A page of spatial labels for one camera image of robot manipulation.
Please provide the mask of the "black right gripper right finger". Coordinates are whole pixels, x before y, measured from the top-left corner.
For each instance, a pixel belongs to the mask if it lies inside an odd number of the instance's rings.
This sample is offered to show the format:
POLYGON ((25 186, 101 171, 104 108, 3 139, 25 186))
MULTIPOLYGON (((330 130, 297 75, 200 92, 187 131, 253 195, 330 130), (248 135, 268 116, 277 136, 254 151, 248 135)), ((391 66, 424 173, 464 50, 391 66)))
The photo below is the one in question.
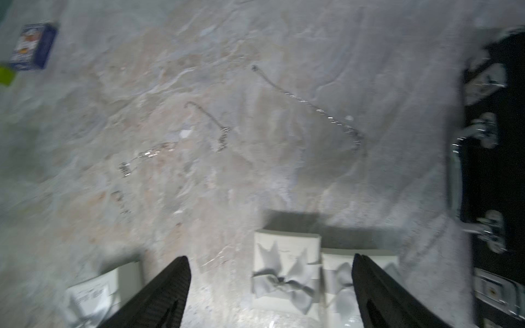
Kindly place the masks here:
POLYGON ((352 278, 365 328, 449 326, 365 255, 354 256, 352 278))

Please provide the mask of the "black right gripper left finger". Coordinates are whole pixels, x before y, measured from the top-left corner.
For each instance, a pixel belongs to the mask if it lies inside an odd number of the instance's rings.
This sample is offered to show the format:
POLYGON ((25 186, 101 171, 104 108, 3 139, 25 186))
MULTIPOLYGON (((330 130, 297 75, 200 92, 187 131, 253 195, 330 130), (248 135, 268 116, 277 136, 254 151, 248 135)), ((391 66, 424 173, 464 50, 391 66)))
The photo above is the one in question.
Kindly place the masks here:
POLYGON ((101 327, 180 327, 190 284, 189 260, 180 256, 101 327))

